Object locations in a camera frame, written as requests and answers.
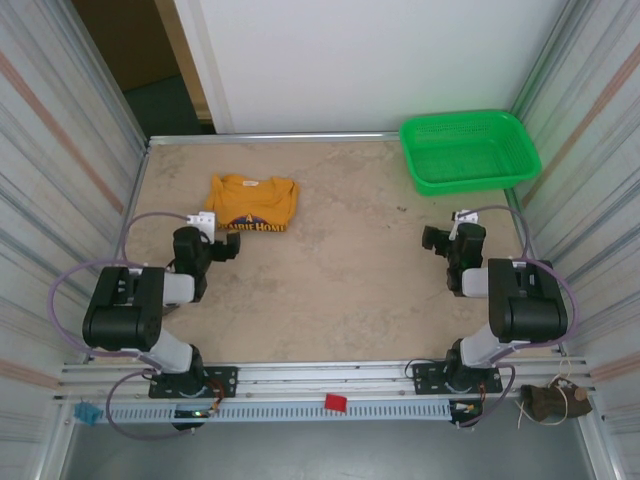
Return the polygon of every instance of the doorway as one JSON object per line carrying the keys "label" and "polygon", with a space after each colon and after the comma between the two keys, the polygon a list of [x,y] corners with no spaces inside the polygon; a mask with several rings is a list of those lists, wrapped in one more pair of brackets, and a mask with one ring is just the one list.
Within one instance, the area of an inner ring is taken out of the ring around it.
{"label": "doorway", "polygon": [[146,137],[215,133],[173,0],[72,0]]}

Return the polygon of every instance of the metal floor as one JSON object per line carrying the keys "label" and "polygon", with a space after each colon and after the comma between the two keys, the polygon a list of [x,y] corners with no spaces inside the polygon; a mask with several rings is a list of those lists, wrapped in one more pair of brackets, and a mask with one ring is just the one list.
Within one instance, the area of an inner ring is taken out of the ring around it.
{"label": "metal floor", "polygon": [[[137,442],[109,426],[80,426],[64,479],[595,478],[577,421],[542,427],[503,405],[475,431],[442,421],[203,426],[194,437]],[[166,432],[167,426],[134,427]]]}

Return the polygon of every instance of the white wall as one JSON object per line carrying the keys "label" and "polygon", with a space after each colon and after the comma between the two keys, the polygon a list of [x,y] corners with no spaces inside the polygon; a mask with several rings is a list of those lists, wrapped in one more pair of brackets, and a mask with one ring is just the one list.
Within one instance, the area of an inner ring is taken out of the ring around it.
{"label": "white wall", "polygon": [[565,0],[176,0],[220,133],[509,109]]}

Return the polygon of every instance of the white cable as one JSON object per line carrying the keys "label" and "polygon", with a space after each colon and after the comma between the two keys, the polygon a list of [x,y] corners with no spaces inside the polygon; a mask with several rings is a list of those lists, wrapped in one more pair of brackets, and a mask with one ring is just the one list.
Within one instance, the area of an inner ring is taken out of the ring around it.
{"label": "white cable", "polygon": [[[561,372],[562,364],[564,363],[565,360],[569,364],[569,372],[567,373],[567,375],[564,378],[565,378],[565,380],[569,380],[569,377],[573,373],[573,365],[571,365],[571,360],[569,360],[567,357],[562,357],[562,360],[560,360],[560,364],[558,365],[558,373],[547,384],[547,388],[550,387],[553,384],[553,382],[555,382],[558,378],[562,377],[562,372]],[[537,420],[531,418],[527,412],[525,412],[525,410],[524,410],[524,402],[518,403],[516,401],[515,402],[516,405],[518,405],[518,407],[520,408],[520,415],[518,415],[518,430],[520,430],[520,422],[522,421],[522,415],[526,416],[532,422],[535,422],[538,425],[542,425],[544,427],[555,427],[557,425],[560,425],[562,422],[564,422],[567,419],[567,416],[569,415],[569,399],[567,398],[567,395],[564,393],[562,388],[560,388],[558,385],[554,385],[554,387],[556,387],[558,389],[558,391],[562,394],[562,398],[564,398],[564,417],[562,417],[562,420],[558,420],[557,422],[550,422],[550,423],[538,422]]]}
{"label": "white cable", "polygon": [[562,419],[558,420],[557,422],[551,422],[551,423],[538,422],[537,420],[531,418],[529,416],[529,414],[524,411],[524,402],[518,403],[516,401],[516,405],[518,405],[518,407],[520,407],[520,415],[518,416],[518,430],[520,430],[520,422],[522,421],[522,415],[523,414],[524,414],[525,417],[527,417],[532,422],[537,423],[538,425],[542,425],[543,427],[555,427],[555,426],[560,425],[562,422],[564,422],[567,419],[567,416],[569,415],[569,399],[567,398],[567,395],[562,391],[562,389],[559,386],[557,386],[557,385],[554,385],[554,386],[562,394],[562,398],[564,398],[564,417],[562,417]]}

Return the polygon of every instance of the blue clip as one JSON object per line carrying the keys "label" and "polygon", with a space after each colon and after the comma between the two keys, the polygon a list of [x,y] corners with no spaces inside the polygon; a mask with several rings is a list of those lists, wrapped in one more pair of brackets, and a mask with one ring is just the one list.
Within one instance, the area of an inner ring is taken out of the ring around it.
{"label": "blue clip", "polygon": [[98,407],[94,407],[89,402],[82,401],[80,403],[76,403],[76,406],[73,409],[73,416],[75,418],[91,426],[95,425],[96,420],[100,418],[100,415],[102,415],[102,410]]}

